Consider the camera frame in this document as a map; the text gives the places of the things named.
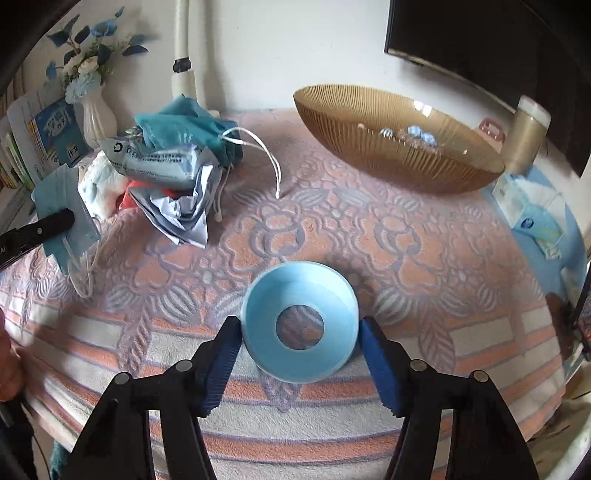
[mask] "blue face mask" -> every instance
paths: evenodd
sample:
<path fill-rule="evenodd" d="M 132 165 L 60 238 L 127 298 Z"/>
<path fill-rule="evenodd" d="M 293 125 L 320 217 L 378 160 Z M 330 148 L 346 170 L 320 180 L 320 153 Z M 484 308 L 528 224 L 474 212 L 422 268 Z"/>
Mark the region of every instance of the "blue face mask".
<path fill-rule="evenodd" d="M 45 255 L 53 255 L 61 272 L 72 276 L 72 269 L 78 268 L 78 259 L 100 239 L 98 228 L 78 193 L 78 169 L 62 165 L 37 185 L 31 197 L 39 219 L 66 208 L 74 212 L 70 230 L 43 242 Z"/>
<path fill-rule="evenodd" d="M 236 166 L 242 158 L 241 144 L 229 142 L 221 136 L 229 132 L 226 135 L 239 140 L 233 130 L 236 122 L 212 117 L 192 98 L 176 97 L 159 113 L 137 115 L 135 121 L 150 148 L 162 150 L 184 144 L 208 147 L 225 168 Z"/>

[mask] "amber glass bowl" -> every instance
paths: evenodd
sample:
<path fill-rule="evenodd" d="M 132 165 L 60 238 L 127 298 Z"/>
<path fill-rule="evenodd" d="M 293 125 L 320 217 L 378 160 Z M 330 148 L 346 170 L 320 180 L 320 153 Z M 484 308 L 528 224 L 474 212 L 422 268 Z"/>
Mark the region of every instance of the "amber glass bowl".
<path fill-rule="evenodd" d="M 427 193 L 477 190 L 498 178 L 501 156 L 452 117 L 401 95 L 355 85 L 314 85 L 294 94 L 308 130 L 331 153 L 379 179 Z M 437 148 L 397 138 L 418 125 Z M 381 134 L 388 128 L 393 137 Z"/>

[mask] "beige cylinder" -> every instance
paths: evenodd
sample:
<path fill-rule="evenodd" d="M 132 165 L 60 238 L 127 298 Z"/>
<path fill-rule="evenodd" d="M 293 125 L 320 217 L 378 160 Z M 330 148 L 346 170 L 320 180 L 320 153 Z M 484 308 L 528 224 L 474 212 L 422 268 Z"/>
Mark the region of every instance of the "beige cylinder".
<path fill-rule="evenodd" d="M 550 126 L 550 114 L 522 95 L 507 139 L 501 148 L 505 171 L 525 175 L 538 154 Z"/>

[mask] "metal screw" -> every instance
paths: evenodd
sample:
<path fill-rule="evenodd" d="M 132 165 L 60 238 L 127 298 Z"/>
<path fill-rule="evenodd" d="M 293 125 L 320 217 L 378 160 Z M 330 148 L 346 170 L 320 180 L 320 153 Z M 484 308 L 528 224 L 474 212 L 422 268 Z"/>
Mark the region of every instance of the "metal screw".
<path fill-rule="evenodd" d="M 410 362 L 410 368 L 415 372 L 424 372 L 427 369 L 427 364 L 422 360 L 413 360 Z"/>
<path fill-rule="evenodd" d="M 175 368 L 179 372 L 188 372 L 193 368 L 193 363 L 191 360 L 181 360 L 176 364 Z"/>
<path fill-rule="evenodd" d="M 115 383 L 117 385 L 125 385 L 129 381 L 129 379 L 130 379 L 129 374 L 127 374 L 125 372 L 121 372 L 120 374 L 115 375 Z"/>
<path fill-rule="evenodd" d="M 474 372 L 474 378 L 481 383 L 488 382 L 488 374 L 482 370 L 476 370 Z"/>

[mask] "white drawstring cord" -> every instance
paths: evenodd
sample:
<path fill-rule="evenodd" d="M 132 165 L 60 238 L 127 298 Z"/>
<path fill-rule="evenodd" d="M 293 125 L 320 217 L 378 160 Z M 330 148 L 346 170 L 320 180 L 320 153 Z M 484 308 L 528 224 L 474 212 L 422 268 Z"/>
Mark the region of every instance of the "white drawstring cord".
<path fill-rule="evenodd" d="M 236 132 L 236 131 L 249 134 L 256 141 L 256 144 L 250 143 L 250 142 L 245 142 L 244 140 L 241 140 L 239 138 L 232 138 L 232 137 L 227 136 L 228 134 L 230 134 L 232 132 Z M 271 152 L 269 152 L 269 149 L 262 142 L 262 140 L 260 138 L 258 138 L 254 133 L 252 133 L 250 130 L 247 130 L 246 128 L 243 128 L 243 127 L 228 128 L 224 133 L 222 133 L 220 135 L 220 137 L 223 140 L 225 140 L 226 142 L 230 142 L 230 143 L 233 143 L 236 145 L 254 147 L 258 150 L 262 150 L 263 152 L 265 152 L 267 154 L 267 157 L 269 157 L 269 160 L 271 160 L 271 165 L 273 165 L 273 170 L 275 170 L 275 182 L 277 184 L 277 189 L 275 190 L 275 198 L 277 200 L 279 200 L 279 198 L 281 197 L 281 166 L 279 165 L 279 162 L 274 157 L 274 155 Z"/>
<path fill-rule="evenodd" d="M 213 198 L 213 213 L 215 214 L 213 219 L 219 223 L 223 220 L 222 217 L 222 205 L 220 204 L 220 200 L 222 198 L 222 192 L 223 189 L 226 186 L 226 183 L 228 183 L 228 177 L 230 176 L 230 170 L 234 167 L 234 165 L 230 165 L 227 169 L 226 169 L 226 175 L 222 178 L 222 182 L 220 184 L 220 186 L 217 188 L 217 192 L 215 193 L 215 196 Z"/>

